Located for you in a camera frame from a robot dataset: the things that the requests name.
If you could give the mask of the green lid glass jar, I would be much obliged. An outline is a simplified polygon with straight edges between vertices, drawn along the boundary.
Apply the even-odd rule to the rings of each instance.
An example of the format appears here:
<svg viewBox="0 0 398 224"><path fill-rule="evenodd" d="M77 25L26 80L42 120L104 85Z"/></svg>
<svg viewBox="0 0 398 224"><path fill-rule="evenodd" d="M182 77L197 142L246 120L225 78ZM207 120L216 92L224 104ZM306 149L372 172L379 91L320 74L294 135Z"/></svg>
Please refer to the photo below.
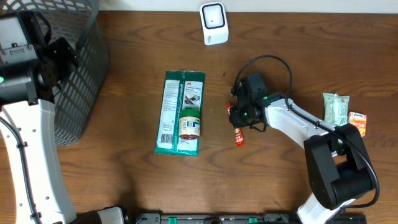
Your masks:
<svg viewBox="0 0 398 224"><path fill-rule="evenodd" d="M179 137L194 140L200 137L201 113L195 109L184 109L180 112Z"/></svg>

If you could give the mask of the red snack bar wrapper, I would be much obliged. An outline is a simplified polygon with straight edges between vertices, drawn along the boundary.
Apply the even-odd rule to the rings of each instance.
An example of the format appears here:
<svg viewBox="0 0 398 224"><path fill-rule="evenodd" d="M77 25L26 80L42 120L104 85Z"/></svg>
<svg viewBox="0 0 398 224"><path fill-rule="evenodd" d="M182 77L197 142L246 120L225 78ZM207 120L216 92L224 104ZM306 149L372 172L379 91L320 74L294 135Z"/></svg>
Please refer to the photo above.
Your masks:
<svg viewBox="0 0 398 224"><path fill-rule="evenodd" d="M233 104L232 103L227 103L226 104L226 108L228 110L228 114L231 114L231 108L232 108ZM235 138L236 138L236 146L240 147L244 145L244 138L243 138L243 134L241 131L241 128L236 128L235 129Z"/></svg>

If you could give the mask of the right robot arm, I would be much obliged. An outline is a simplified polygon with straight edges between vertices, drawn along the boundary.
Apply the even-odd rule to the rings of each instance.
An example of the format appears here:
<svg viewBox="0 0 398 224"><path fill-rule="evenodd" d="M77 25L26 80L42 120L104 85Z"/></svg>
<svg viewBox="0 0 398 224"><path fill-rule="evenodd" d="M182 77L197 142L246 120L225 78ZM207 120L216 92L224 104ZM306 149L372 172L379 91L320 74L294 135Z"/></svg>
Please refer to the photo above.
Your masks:
<svg viewBox="0 0 398 224"><path fill-rule="evenodd" d="M296 211L297 223L330 223L378 181L361 134L352 124L334 126L298 107L286 94L270 93L261 74L236 81L229 111L235 128L255 129L262 123L284 133L305 151L312 190Z"/></svg>

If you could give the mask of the mint green wipes packet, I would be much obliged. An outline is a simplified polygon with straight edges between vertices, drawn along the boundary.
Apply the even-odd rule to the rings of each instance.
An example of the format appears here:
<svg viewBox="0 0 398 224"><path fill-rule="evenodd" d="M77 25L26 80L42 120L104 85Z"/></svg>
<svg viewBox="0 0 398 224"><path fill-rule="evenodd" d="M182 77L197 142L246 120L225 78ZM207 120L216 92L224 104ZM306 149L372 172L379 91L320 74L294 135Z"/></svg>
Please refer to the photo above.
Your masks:
<svg viewBox="0 0 398 224"><path fill-rule="evenodd" d="M324 121L342 126L348 123L349 96L339 96L336 93L323 93Z"/></svg>

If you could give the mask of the green 3M gloves package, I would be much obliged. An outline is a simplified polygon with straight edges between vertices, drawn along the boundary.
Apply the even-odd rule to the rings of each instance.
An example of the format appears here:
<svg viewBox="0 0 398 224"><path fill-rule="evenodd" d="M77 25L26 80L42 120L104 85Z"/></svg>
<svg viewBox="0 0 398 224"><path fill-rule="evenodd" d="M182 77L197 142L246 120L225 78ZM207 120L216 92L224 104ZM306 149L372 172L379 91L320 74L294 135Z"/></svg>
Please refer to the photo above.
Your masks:
<svg viewBox="0 0 398 224"><path fill-rule="evenodd" d="M202 114L205 72L175 70L165 74L162 106L154 152L178 156L198 156L199 138L179 137L180 112L195 109Z"/></svg>

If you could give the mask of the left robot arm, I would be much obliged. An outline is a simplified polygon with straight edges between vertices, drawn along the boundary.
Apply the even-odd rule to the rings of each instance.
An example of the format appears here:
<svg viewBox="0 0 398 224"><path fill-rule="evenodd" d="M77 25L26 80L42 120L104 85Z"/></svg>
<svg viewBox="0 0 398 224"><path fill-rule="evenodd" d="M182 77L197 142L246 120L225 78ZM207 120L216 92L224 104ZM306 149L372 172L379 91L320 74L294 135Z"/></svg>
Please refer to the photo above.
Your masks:
<svg viewBox="0 0 398 224"><path fill-rule="evenodd" d="M1 134L16 196L18 223L127 223L127 210L77 214L55 143L53 89L79 62L64 38L43 31L46 18L21 11L1 16Z"/></svg>

